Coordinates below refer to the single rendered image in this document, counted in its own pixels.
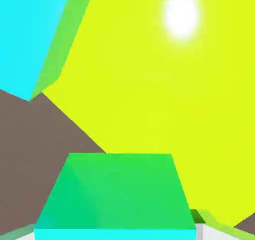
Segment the small cyan cube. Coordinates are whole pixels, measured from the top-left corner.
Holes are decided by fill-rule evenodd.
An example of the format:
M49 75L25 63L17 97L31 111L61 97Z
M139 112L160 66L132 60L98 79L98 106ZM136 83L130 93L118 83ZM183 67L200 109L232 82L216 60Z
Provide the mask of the small cyan cube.
M70 154L35 240L196 240L169 154Z
M90 0L0 0L0 90L31 100L60 76Z

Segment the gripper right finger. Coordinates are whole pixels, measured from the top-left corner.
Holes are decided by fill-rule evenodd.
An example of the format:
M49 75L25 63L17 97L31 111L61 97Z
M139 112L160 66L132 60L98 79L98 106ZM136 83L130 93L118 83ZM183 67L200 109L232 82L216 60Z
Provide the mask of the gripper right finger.
M220 224L208 210L191 209L196 225L196 240L255 240L255 235Z

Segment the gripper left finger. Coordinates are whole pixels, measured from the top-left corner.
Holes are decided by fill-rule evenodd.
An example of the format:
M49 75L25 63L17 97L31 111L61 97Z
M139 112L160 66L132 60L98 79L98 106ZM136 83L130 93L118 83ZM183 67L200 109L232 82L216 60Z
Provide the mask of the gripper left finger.
M33 232L35 224L29 224L25 227L0 235L0 240L15 240Z

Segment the large yellow box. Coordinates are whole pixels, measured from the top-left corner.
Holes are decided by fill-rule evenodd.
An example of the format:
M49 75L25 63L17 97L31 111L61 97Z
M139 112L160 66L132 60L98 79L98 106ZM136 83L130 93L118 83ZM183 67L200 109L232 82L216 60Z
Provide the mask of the large yellow box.
M45 95L107 153L170 153L192 209L255 213L255 0L90 0Z

